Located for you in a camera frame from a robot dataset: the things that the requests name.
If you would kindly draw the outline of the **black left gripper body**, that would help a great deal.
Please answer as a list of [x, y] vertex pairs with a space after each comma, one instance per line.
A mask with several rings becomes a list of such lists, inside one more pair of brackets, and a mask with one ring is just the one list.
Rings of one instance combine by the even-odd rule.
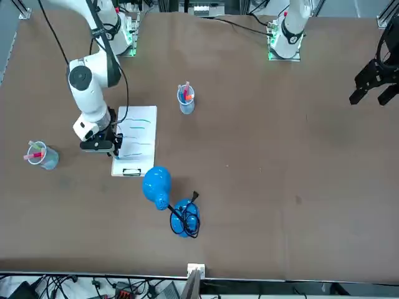
[[[381, 49], [385, 45], [388, 58], [381, 58]], [[377, 68], [377, 82], [384, 81], [387, 77], [393, 77], [398, 72], [398, 22], [389, 22], [377, 45], [375, 56]]]

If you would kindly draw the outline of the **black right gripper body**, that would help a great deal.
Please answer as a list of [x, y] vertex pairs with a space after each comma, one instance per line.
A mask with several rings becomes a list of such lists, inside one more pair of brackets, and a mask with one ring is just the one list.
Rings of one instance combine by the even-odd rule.
[[117, 115], [113, 108], [108, 107], [108, 112], [110, 115], [110, 124], [106, 129], [98, 132], [94, 136], [94, 148], [95, 149], [110, 149], [114, 147], [115, 135], [118, 134], [117, 127]]

